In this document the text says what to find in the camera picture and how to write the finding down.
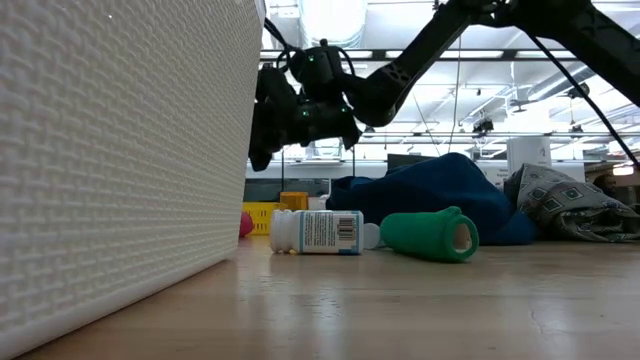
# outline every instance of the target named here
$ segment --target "blue cloth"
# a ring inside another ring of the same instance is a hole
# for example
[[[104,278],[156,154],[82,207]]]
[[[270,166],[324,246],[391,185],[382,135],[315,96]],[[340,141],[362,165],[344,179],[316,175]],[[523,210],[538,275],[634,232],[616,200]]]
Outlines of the blue cloth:
[[[390,214],[450,206],[476,224],[480,245],[526,245],[536,237],[533,221],[515,211],[471,160],[456,153],[394,169],[381,179],[337,179],[327,200],[329,210],[359,210],[365,222],[378,225]]]

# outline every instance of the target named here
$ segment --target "white bottle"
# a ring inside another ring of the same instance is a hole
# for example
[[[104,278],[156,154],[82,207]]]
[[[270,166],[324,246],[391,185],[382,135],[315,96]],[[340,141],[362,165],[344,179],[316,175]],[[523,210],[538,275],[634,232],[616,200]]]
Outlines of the white bottle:
[[[276,210],[270,228],[276,253],[357,255],[364,247],[364,217],[359,211]]]

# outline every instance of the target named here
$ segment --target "gray patterned fabric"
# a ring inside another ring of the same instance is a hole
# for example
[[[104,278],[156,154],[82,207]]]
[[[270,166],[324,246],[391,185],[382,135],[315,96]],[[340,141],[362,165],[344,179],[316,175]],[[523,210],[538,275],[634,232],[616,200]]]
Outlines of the gray patterned fabric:
[[[505,191],[515,186],[518,209],[550,235],[599,242],[640,240],[640,215],[593,184],[525,164],[507,181]]]

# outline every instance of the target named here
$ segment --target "bottle label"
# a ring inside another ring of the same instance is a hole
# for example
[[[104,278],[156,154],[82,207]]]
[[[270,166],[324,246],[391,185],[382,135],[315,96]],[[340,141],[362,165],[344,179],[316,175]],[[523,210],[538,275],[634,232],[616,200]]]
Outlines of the bottle label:
[[[359,254],[359,213],[308,212],[300,216],[303,253]]]

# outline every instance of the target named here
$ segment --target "barcode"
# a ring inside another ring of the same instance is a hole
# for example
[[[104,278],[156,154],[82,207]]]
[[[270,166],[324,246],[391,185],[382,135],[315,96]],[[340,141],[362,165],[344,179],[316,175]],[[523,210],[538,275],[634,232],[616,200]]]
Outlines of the barcode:
[[[340,218],[338,220],[338,241],[355,241],[356,220],[354,218]]]

